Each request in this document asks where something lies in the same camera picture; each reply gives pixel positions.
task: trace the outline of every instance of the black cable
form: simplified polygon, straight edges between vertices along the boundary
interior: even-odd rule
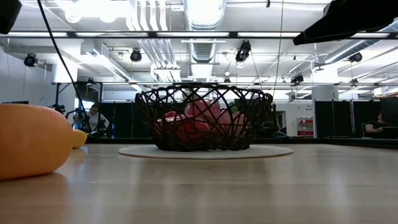
[[[279,50],[278,50],[278,59],[276,65],[276,76],[275,76],[275,83],[274,83],[274,92],[272,93],[272,97],[275,95],[276,83],[278,81],[278,72],[279,72],[279,62],[280,62],[280,46],[282,45],[282,29],[284,26],[284,3],[285,1],[282,0],[282,15],[280,16],[280,35],[279,35]]]
[[[76,91],[76,95],[77,95],[77,98],[78,98],[78,100],[79,100],[79,103],[81,104],[81,107],[83,108],[84,115],[87,117],[87,112],[86,112],[85,107],[83,106],[83,100],[81,100],[81,96],[80,96],[79,91],[78,91],[78,89],[77,89],[76,83],[75,83],[75,81],[73,81],[73,78],[72,78],[72,75],[71,75],[70,72],[69,72],[68,66],[66,65],[65,61],[63,60],[61,51],[60,51],[60,49],[58,48],[58,45],[57,45],[57,43],[56,43],[56,41],[55,41],[55,38],[54,38],[54,35],[52,34],[49,21],[47,20],[47,16],[45,16],[44,8],[43,8],[43,5],[42,5],[42,1],[41,1],[41,0],[37,0],[37,4],[39,5],[40,12],[42,13],[45,26],[47,27],[47,30],[48,30],[48,32],[49,32],[49,34],[50,34],[50,38],[51,38],[51,41],[52,41],[52,43],[53,43],[53,45],[54,45],[54,48],[55,48],[55,50],[57,51],[57,54],[58,54],[58,56],[60,57],[61,62],[62,62],[63,66],[65,67],[65,70],[67,71],[67,73],[68,73],[68,75],[69,75],[69,78],[70,78],[70,81],[72,82],[73,88],[74,88],[75,91]]]

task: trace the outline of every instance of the fluorescent light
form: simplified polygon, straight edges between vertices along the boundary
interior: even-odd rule
[[[225,44],[225,40],[181,40],[181,44]]]
[[[386,38],[388,37],[390,34],[386,34],[386,33],[357,33],[355,34],[353,37],[355,38]]]
[[[78,37],[148,37],[147,32],[77,32]]]
[[[54,37],[68,37],[66,32],[52,32]],[[48,32],[10,32],[0,37],[50,37]]]
[[[104,82],[103,85],[131,85],[128,82]]]
[[[102,102],[131,102],[131,100],[103,100]]]
[[[238,32],[238,37],[296,37],[299,32]]]
[[[138,85],[173,85],[172,82],[131,82]]]
[[[158,37],[228,37],[229,32],[158,32]]]

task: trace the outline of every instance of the seated person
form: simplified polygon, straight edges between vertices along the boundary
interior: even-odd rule
[[[365,125],[365,136],[371,138],[387,138],[388,136],[383,134],[383,128],[395,126],[397,125],[383,121],[381,113],[379,113],[377,121],[370,121]]]
[[[91,128],[91,133],[98,131],[98,116],[99,116],[99,106],[97,104],[93,104],[93,106],[90,108],[90,112],[88,116],[90,117],[88,120],[88,123]],[[79,119],[79,116],[76,114],[73,116],[73,120],[75,121],[76,124],[80,123],[83,118]],[[108,128],[109,126],[109,121],[108,119],[105,118],[104,115],[101,114],[101,120],[104,120],[105,128]]]

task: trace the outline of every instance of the silver duct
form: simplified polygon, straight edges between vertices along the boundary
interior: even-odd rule
[[[183,0],[185,25],[191,31],[218,31],[223,25],[226,0]],[[193,63],[208,63],[213,60],[217,44],[190,44]],[[211,75],[211,68],[202,71]]]
[[[398,21],[393,22],[386,28],[380,30],[381,32],[397,32],[398,31]],[[324,62],[326,64],[336,63],[340,60],[346,59],[361,50],[370,47],[380,40],[352,40],[348,44],[340,47],[339,49],[335,50],[334,52],[328,54],[324,58]]]

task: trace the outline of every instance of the wire basket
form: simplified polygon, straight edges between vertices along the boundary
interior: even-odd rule
[[[232,96],[235,101],[228,103]],[[259,134],[272,96],[236,86],[181,83],[138,93],[136,105],[161,150],[237,151],[248,149]]]

